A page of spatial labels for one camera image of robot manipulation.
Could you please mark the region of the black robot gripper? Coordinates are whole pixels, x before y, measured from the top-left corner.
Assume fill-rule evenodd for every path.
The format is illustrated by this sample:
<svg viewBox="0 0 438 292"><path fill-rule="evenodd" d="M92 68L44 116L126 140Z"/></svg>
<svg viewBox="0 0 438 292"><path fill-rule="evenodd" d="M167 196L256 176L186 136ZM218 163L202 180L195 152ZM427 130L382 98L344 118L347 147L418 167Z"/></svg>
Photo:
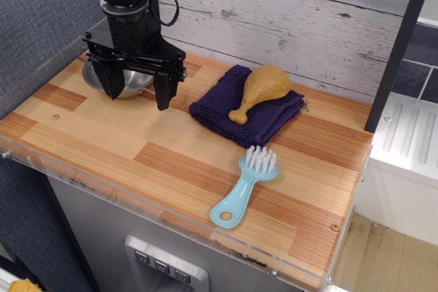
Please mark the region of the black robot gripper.
<svg viewBox="0 0 438 292"><path fill-rule="evenodd" d="M139 23L106 18L88 30L82 39L88 44L94 72L103 91L112 100L125 88L124 69L155 75L153 84L157 108L169 108L179 81L187 77L186 54L161 35L161 25L153 18Z"/></svg>

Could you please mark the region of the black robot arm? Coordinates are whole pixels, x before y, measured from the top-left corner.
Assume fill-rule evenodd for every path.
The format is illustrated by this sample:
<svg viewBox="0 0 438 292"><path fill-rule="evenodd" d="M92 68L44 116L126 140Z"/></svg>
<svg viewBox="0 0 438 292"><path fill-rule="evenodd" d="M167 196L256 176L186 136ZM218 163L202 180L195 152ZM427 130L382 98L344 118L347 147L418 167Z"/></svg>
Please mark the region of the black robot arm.
<svg viewBox="0 0 438 292"><path fill-rule="evenodd" d="M168 109L178 84L187 77L186 54L164 40L159 0L100 0L100 6L108 29L87 32L82 39L103 91L118 98L126 85L126 70L151 75L157 108Z"/></svg>

